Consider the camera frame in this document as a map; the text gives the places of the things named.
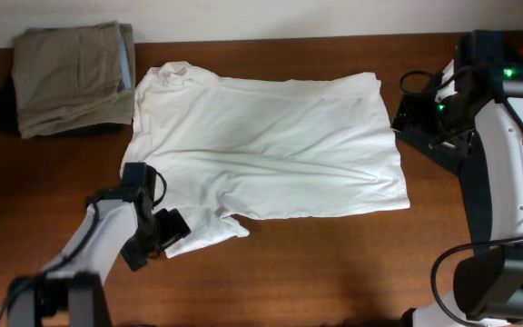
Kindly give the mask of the white printed t-shirt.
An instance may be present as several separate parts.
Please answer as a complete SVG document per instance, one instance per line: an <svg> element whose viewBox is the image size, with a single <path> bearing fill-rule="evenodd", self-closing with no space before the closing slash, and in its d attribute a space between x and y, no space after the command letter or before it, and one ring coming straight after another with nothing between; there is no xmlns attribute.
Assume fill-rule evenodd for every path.
<svg viewBox="0 0 523 327"><path fill-rule="evenodd" d="M221 77L186 63L136 87L124 160L160 173L190 227L167 257L245 237L240 218L342 217L410 207L373 73L330 81Z"/></svg>

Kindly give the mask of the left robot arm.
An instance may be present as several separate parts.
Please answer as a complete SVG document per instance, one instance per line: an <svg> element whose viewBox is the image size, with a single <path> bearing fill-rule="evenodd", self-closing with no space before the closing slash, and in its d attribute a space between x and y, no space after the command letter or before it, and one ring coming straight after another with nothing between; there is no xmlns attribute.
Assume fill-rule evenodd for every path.
<svg viewBox="0 0 523 327"><path fill-rule="evenodd" d="M66 312L72 326L109 326L104 282L116 257L132 271L158 258L191 229L178 210L159 209L163 176L147 163L126 163L119 185L86 200L86 216L70 241L40 272L18 276L0 305L0 322L40 326Z"/></svg>

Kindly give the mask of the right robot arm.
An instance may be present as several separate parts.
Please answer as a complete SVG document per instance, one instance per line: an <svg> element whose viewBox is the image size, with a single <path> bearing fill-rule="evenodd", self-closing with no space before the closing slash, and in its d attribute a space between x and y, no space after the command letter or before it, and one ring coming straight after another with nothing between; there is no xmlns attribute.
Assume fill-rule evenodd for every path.
<svg viewBox="0 0 523 327"><path fill-rule="evenodd" d="M391 126L457 176L470 232L451 291L402 323L523 324L523 59L500 31L464 35L424 89L404 91Z"/></svg>

